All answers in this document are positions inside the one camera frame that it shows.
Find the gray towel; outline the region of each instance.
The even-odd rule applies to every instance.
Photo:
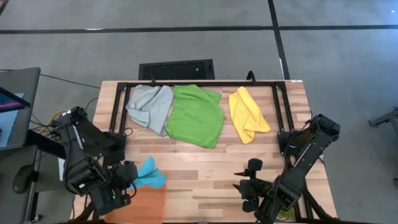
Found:
[[[164,124],[173,101],[173,91],[169,86],[138,85],[126,106],[131,119],[155,133],[165,136]]]

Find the green towel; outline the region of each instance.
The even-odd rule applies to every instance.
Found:
[[[167,133],[174,139],[214,149],[224,123],[223,110],[218,106],[221,94],[184,85],[175,86],[174,95]]]

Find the orange object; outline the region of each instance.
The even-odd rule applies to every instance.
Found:
[[[143,186],[137,190],[131,204],[105,215],[107,223],[162,224],[165,214],[166,185],[160,189]]]

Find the butcher block table top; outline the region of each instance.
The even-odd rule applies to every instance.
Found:
[[[117,84],[116,81],[105,81],[101,86],[93,123],[102,131],[109,129]],[[284,159],[279,153],[277,142],[279,127],[271,87],[245,87],[271,127],[268,133],[256,133],[254,140],[249,144],[241,142],[229,113],[228,96],[234,93],[238,86],[202,87],[221,93],[220,106],[224,111],[224,126],[214,149],[202,148],[168,136],[161,137],[133,122],[127,114],[125,127],[132,128],[133,133],[127,137],[126,159],[136,162],[140,167],[149,156],[152,156],[157,168],[167,176],[164,222],[254,222],[256,220],[253,213],[242,211],[243,200],[232,186],[247,177],[236,176],[233,173],[242,172],[247,167],[249,159],[258,158],[263,161],[263,166],[257,173],[257,178],[273,182],[284,168]],[[300,129],[304,122],[310,119],[304,85],[300,81],[286,81],[286,87],[294,125],[296,129]],[[119,129],[124,93],[125,91],[122,91],[120,97],[115,130]],[[278,92],[278,96],[284,124],[288,127],[282,93]],[[325,167],[320,161],[308,173],[307,185],[325,211],[336,217]],[[75,200],[77,215],[83,210],[83,204],[84,197],[77,196]],[[305,217],[303,203],[300,205],[300,210]]]

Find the yellow towel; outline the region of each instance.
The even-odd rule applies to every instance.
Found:
[[[243,144],[253,141],[254,132],[271,130],[257,103],[243,86],[229,96],[229,111]]]

